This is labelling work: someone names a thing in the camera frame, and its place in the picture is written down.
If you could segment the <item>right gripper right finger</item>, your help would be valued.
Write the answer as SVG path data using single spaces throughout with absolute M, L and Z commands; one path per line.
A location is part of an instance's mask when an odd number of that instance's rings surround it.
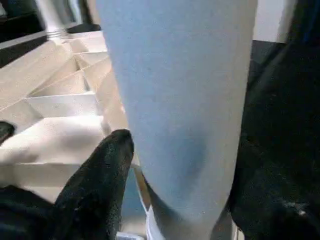
M 320 205 L 273 162 L 236 166 L 228 208 L 246 240 L 320 238 Z

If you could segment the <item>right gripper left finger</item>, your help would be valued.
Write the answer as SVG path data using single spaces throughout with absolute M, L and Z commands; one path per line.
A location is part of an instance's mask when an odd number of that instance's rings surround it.
M 54 240 L 115 239 L 133 157 L 128 129 L 114 130 L 98 144 L 55 200 Z

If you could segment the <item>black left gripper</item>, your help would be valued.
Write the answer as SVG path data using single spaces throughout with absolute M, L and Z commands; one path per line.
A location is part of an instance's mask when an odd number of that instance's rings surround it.
M 53 204 L 36 193 L 7 185 L 0 188 L 0 238 L 46 240 Z

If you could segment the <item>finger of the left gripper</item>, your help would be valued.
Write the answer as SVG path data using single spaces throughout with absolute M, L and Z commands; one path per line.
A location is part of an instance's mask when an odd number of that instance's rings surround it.
M 0 145 L 15 134 L 16 128 L 7 121 L 0 122 Z

